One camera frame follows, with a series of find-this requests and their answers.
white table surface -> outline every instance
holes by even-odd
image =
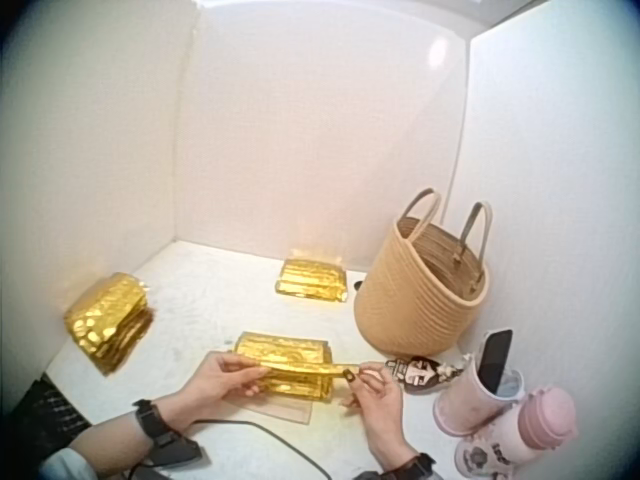
[[[278,295],[282,261],[176,242],[134,274],[150,288],[155,309],[149,331],[114,374],[104,377],[71,339],[47,374],[90,422],[132,410],[140,398],[179,389],[209,350],[229,350],[240,333],[255,331],[328,340],[335,362],[384,360],[360,336],[353,318],[353,283],[364,277],[347,272],[349,299],[329,303]],[[455,349],[440,356],[456,361]],[[330,404],[315,402],[309,425],[295,424],[221,406],[219,418],[250,420],[277,433],[319,463],[335,480],[379,470],[371,456],[359,415],[338,405],[346,382],[335,380]],[[432,406],[437,394],[405,394],[404,426],[409,442],[437,462],[445,479],[461,478],[453,463],[458,439],[438,430]],[[209,425],[191,434],[208,459],[165,470],[172,478],[226,480],[322,479],[311,465],[265,433],[246,426]]]

black nail polish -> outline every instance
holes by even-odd
[[[342,371],[342,374],[344,375],[344,378],[346,378],[347,382],[349,382],[349,383],[353,382],[356,379],[356,376],[349,369],[344,369]]]

smartphone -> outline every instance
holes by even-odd
[[[492,394],[496,394],[507,364],[513,330],[510,328],[490,333],[484,341],[478,378],[480,383]]]

woven basket bag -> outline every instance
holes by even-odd
[[[409,217],[424,198],[434,197],[418,220]],[[433,225],[440,195],[420,192],[394,224],[355,298],[355,318],[364,338],[396,355],[432,355],[452,347],[487,296],[483,264],[491,207],[476,203],[460,238]],[[485,225],[480,254],[467,248],[478,214]]]

gold foil bag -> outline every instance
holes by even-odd
[[[276,292],[331,302],[347,300],[347,275],[330,263],[290,258],[284,262]]]
[[[350,365],[332,365],[331,349],[323,340],[277,337],[244,332],[234,351],[271,368],[262,380],[267,392],[310,400],[331,397],[333,378]]]
[[[153,315],[144,286],[114,273],[85,292],[64,322],[76,344],[104,374],[115,371],[144,336]]]

